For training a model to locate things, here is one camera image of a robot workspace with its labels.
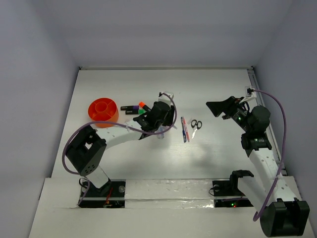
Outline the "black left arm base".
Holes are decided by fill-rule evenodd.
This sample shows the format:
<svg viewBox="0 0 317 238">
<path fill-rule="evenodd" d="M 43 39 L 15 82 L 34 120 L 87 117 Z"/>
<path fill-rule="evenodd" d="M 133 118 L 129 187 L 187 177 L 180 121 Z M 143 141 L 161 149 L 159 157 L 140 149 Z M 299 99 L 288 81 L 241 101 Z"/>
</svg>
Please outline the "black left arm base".
<svg viewBox="0 0 317 238">
<path fill-rule="evenodd" d="M 96 188 L 86 178 L 79 179 L 81 186 L 79 201 L 80 208 L 124 208 L 125 180 L 109 180 L 101 188 Z"/>
</svg>

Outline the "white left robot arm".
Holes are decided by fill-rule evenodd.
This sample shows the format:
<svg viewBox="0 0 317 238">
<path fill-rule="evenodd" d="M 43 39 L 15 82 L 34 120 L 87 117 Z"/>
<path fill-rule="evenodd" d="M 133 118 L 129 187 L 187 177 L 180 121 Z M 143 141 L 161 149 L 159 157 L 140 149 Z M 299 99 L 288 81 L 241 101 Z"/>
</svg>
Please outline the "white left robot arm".
<svg viewBox="0 0 317 238">
<path fill-rule="evenodd" d="M 142 140 L 159 135 L 159 128 L 170 130 L 177 120 L 173 100 L 154 102 L 146 113 L 125 124 L 109 122 L 110 127 L 96 130 L 92 122 L 81 126 L 67 141 L 62 159 L 68 159 L 75 168 L 74 174 L 87 179 L 87 189 L 104 196 L 111 190 L 111 179 L 100 167 L 104 152 L 128 141 Z"/>
</svg>

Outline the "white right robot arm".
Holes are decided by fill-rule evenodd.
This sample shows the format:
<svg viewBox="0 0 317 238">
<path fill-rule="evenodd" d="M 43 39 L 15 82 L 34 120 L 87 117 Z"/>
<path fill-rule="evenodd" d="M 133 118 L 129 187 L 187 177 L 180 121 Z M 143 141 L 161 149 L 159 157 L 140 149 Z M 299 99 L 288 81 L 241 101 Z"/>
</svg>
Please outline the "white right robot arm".
<svg viewBox="0 0 317 238">
<path fill-rule="evenodd" d="M 274 159 L 272 146 L 266 134 L 270 111 L 262 105 L 252 110 L 244 98 L 229 97 L 224 101 L 207 102 L 215 117 L 234 120 L 243 130 L 242 148 L 255 166 L 261 180 L 247 170 L 233 171 L 228 189 L 242 193 L 256 209 L 254 221 L 259 221 L 263 233 L 271 237 L 302 236 L 310 213 L 306 201 L 299 200 L 287 185 L 281 167 Z"/>
</svg>

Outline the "clear spray bottle blue cap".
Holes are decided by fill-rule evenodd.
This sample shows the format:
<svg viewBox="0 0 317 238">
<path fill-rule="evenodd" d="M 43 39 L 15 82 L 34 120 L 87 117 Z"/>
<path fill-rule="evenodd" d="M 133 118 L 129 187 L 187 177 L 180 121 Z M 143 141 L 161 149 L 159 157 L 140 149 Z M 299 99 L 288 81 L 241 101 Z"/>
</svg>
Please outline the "clear spray bottle blue cap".
<svg viewBox="0 0 317 238">
<path fill-rule="evenodd" d="M 165 130 L 165 127 L 164 126 L 160 126 L 159 129 L 157 130 L 158 132 L 158 139 L 164 139 L 164 130 Z"/>
</svg>

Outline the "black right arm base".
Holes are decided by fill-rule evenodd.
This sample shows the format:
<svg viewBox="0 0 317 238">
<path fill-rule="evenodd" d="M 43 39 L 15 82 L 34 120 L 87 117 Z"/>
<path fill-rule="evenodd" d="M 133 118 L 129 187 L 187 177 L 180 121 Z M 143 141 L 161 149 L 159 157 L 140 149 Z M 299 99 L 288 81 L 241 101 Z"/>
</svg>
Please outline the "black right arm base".
<svg viewBox="0 0 317 238">
<path fill-rule="evenodd" d="M 232 188 L 229 180 L 213 180 L 209 194 L 213 197 L 215 208 L 252 207 L 242 192 Z"/>
</svg>

